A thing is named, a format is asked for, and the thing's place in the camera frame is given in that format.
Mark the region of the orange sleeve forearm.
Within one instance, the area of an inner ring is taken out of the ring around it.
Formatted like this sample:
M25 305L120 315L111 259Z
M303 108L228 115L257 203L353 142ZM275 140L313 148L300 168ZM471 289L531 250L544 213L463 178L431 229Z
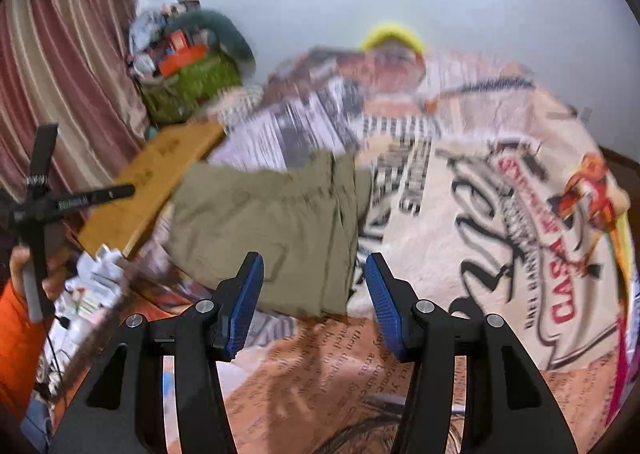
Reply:
M18 422L28 408L45 340L46 329L29 321L25 300L9 282L1 295L1 407Z

